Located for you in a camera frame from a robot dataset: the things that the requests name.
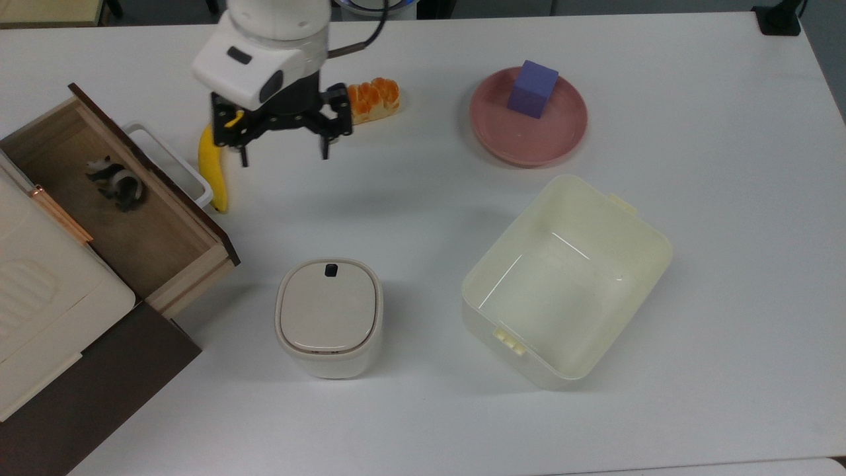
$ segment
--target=banana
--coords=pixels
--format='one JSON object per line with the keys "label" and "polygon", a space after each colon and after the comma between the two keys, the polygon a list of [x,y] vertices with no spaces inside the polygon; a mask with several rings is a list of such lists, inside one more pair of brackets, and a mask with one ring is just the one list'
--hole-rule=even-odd
{"label": "banana", "polygon": [[200,148],[198,151],[200,175],[208,180],[211,185],[211,205],[219,213],[226,213],[229,210],[229,200],[226,193],[226,182],[223,180],[223,170],[220,159],[221,147],[214,144],[212,126],[207,125],[200,137]]}

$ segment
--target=purple block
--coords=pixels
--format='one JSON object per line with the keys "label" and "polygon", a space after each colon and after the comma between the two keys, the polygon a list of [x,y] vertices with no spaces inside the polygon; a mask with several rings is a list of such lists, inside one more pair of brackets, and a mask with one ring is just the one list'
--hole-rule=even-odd
{"label": "purple block", "polygon": [[514,82],[511,96],[508,97],[508,108],[540,119],[543,108],[547,106],[558,72],[538,63],[526,61],[520,68],[520,74]]}

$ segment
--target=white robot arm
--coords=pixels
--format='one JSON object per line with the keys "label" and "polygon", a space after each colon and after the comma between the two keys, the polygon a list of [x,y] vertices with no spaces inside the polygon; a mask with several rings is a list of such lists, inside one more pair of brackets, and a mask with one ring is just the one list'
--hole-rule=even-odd
{"label": "white robot arm", "polygon": [[[212,132],[219,147],[241,151],[266,130],[307,127],[328,144],[352,133],[346,85],[320,92],[328,58],[360,51],[387,19],[388,0],[376,31],[364,42],[328,51],[329,0],[228,0],[211,39],[192,69],[211,90]],[[334,119],[320,110],[328,104]]]}

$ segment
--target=toy panda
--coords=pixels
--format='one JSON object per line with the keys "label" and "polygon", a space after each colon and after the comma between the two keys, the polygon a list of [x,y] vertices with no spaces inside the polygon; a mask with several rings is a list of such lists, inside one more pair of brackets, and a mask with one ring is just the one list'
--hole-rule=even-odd
{"label": "toy panda", "polygon": [[106,188],[99,188],[105,198],[114,199],[118,210],[126,212],[135,207],[141,199],[144,186],[138,175],[127,170],[123,165],[112,162],[111,156],[88,162],[92,173],[85,174],[92,182],[100,182]]}

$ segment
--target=wooden drawer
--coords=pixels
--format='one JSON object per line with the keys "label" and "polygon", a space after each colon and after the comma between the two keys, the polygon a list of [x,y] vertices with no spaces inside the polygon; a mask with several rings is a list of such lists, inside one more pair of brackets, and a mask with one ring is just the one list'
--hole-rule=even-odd
{"label": "wooden drawer", "polygon": [[[229,238],[77,85],[73,97],[0,141],[8,158],[93,241],[140,298],[171,318],[239,263]],[[86,163],[106,156],[140,178],[138,207],[121,212]]]}

